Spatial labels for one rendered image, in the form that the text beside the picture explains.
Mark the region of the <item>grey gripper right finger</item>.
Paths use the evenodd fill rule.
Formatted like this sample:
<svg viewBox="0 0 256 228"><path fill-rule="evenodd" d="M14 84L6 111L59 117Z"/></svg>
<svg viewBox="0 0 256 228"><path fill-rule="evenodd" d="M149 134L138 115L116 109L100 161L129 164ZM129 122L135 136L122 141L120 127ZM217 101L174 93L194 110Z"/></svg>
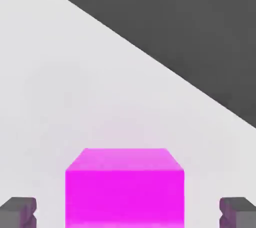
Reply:
<svg viewBox="0 0 256 228"><path fill-rule="evenodd" d="M219 228L256 228L256 206L245 197L222 197Z"/></svg>

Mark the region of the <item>small magenta cube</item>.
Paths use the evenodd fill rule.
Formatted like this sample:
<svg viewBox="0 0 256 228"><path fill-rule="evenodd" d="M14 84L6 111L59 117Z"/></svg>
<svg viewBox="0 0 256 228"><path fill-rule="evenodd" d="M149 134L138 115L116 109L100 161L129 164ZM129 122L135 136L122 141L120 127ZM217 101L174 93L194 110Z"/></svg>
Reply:
<svg viewBox="0 0 256 228"><path fill-rule="evenodd" d="M185 172L164 148L86 148L65 171L65 228L185 228Z"/></svg>

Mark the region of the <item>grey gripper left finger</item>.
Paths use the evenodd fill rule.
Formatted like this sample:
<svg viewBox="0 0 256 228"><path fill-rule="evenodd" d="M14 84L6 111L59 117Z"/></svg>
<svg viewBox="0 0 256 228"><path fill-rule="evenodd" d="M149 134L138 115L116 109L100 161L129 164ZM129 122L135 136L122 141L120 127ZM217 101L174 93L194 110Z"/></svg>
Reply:
<svg viewBox="0 0 256 228"><path fill-rule="evenodd" d="M11 197L0 206L0 228L37 228L34 197Z"/></svg>

